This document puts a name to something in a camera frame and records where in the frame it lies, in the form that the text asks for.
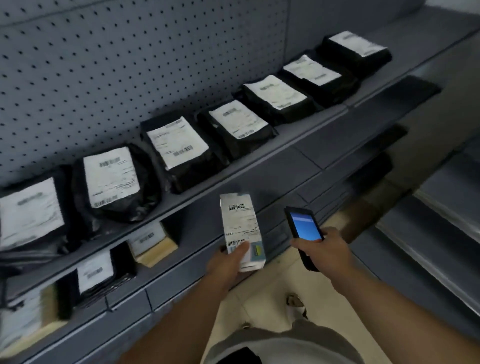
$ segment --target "black plastic mailer bag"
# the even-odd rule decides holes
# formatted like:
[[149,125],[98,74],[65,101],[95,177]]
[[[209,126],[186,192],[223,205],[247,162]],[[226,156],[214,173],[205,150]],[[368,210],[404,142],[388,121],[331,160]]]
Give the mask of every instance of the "black plastic mailer bag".
[[78,160],[72,190],[90,238],[142,221],[161,199],[150,157],[133,144]]
[[229,165],[227,156],[190,116],[174,112],[141,124],[172,192],[180,194]]
[[392,53],[386,47],[348,31],[325,37],[317,52],[347,67],[361,80],[392,60]]
[[273,126],[295,122],[321,110],[310,96],[274,75],[243,84],[241,89],[245,96],[242,102]]
[[71,170],[55,168],[0,197],[0,276],[26,273],[80,245]]
[[277,135],[269,123],[238,100],[203,110],[197,119],[232,160],[253,152]]
[[360,81],[350,71],[320,59],[314,51],[306,51],[294,58],[283,67],[279,75],[324,108],[342,103],[360,87]]

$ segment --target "tiled floor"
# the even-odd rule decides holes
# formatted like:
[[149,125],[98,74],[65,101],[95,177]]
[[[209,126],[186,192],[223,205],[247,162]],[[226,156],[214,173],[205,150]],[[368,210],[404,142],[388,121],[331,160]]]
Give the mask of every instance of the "tiled floor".
[[[325,225],[337,227],[349,241],[377,218],[377,209],[359,200],[332,216]],[[289,330],[285,314],[287,292],[300,295],[310,320],[332,328],[347,338],[366,364],[389,363],[346,299],[333,289],[325,276],[307,271],[298,251],[293,248],[286,250],[230,292],[220,306],[206,352],[246,321],[254,327],[270,331]]]

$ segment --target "pegboard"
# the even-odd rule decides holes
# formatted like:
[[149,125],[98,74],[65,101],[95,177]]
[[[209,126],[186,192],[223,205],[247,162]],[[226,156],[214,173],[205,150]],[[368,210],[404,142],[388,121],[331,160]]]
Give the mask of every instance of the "pegboard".
[[[0,185],[131,140],[154,115],[212,105],[276,72],[287,9],[288,0],[115,0],[0,27]],[[4,21],[18,14],[8,11]]]

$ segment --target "black package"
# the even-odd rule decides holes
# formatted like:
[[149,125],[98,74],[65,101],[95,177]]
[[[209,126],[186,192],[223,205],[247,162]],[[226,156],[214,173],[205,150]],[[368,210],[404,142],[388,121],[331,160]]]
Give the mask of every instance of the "black package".
[[326,36],[317,52],[322,57],[347,67],[357,78],[371,76],[392,60],[392,53],[351,32]]
[[98,253],[79,264],[77,269],[57,281],[59,300],[64,307],[86,308],[116,290],[137,274],[128,242]]
[[295,122],[322,110],[310,96],[274,75],[243,84],[235,97],[273,126]]
[[80,246],[71,172],[61,166],[2,191],[0,276],[29,272]]
[[342,103],[360,88],[359,79],[349,70],[322,59],[312,50],[295,57],[279,75],[324,108]]
[[192,188],[229,165],[220,146],[190,116],[172,112],[142,122],[141,128],[174,193]]
[[161,199],[150,157],[133,144],[76,161],[72,190],[90,238],[142,221]]
[[200,126],[228,151],[231,160],[253,152],[277,136],[270,124],[238,100],[203,110],[197,119]]

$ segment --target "cardboard box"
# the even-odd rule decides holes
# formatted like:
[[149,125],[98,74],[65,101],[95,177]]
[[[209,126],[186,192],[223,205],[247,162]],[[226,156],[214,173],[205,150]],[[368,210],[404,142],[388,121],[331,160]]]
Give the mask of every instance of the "cardboard box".
[[148,268],[178,249],[158,220],[134,231],[127,237],[127,241],[135,260]]
[[250,195],[221,194],[220,209],[228,253],[243,242],[250,242],[250,250],[241,261],[240,272],[262,269],[266,261],[265,250]]
[[60,318],[55,285],[26,298],[17,311],[0,315],[0,359],[10,358],[58,330],[67,320]]

